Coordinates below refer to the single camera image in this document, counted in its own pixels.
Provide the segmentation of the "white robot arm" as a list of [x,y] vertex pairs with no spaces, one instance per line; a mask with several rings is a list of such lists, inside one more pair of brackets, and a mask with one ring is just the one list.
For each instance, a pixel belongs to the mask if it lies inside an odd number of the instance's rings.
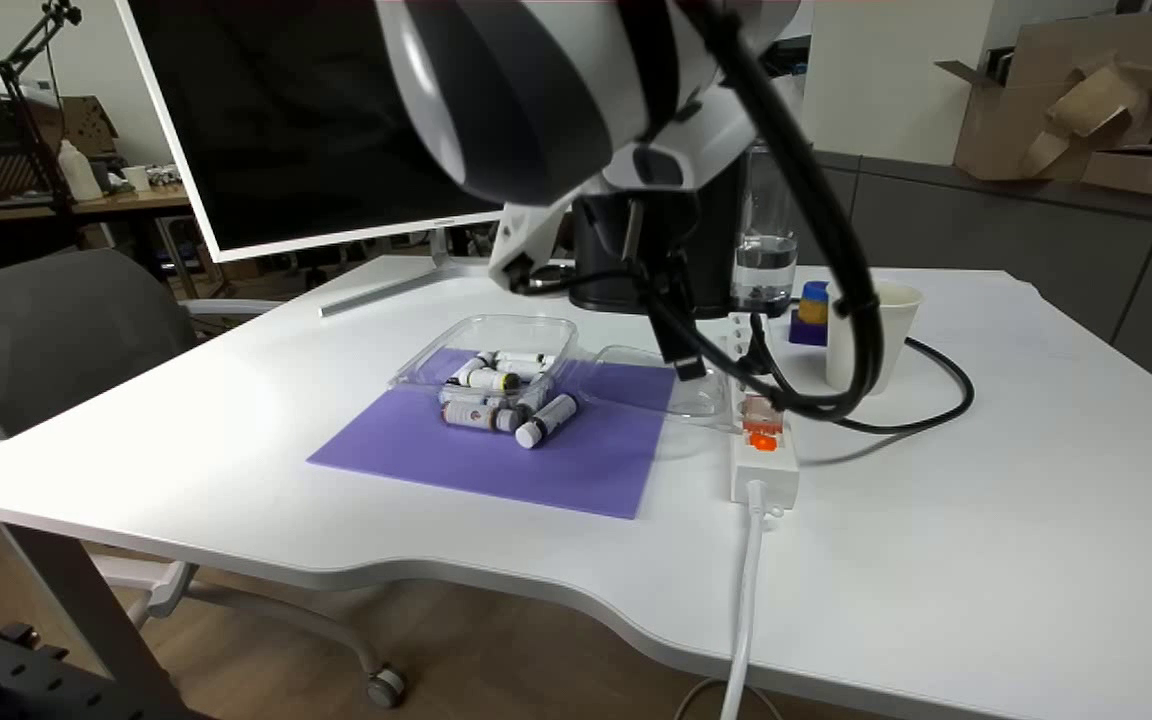
[[695,193],[755,141],[706,21],[762,62],[801,0],[372,0],[412,131],[500,204],[488,255],[520,290],[576,197]]

